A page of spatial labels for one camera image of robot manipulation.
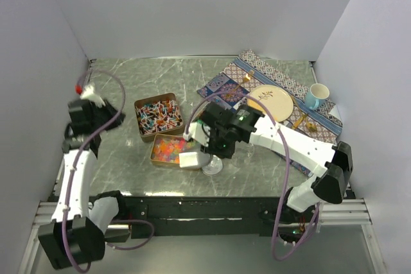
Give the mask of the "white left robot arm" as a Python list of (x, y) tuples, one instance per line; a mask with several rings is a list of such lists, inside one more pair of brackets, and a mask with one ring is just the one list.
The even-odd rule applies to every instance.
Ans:
[(105, 254), (105, 232), (110, 222), (126, 220), (128, 208), (119, 191), (97, 196), (89, 208), (91, 173), (98, 158), (100, 132), (122, 125), (125, 114), (107, 99), (102, 105), (90, 99), (68, 104), (68, 122), (62, 143), (64, 172), (56, 209), (38, 238), (56, 270), (74, 265), (89, 266)]

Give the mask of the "metal candy scoop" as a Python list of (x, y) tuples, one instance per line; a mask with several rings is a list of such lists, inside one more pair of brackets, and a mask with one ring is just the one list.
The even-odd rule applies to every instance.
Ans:
[(210, 156), (201, 151), (189, 151), (179, 154), (179, 166), (182, 169), (200, 169), (209, 163)]

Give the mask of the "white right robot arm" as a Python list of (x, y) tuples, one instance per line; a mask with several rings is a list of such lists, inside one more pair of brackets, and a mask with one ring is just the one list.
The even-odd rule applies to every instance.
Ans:
[(286, 194), (281, 214), (297, 221), (312, 205), (324, 201), (340, 204), (353, 172), (351, 146), (318, 141), (282, 124), (274, 123), (262, 111), (242, 105), (237, 111), (209, 103), (200, 114), (200, 122), (191, 124), (191, 133), (204, 151), (220, 158), (231, 158), (237, 142), (246, 142), (272, 150), (311, 171), (312, 176)]

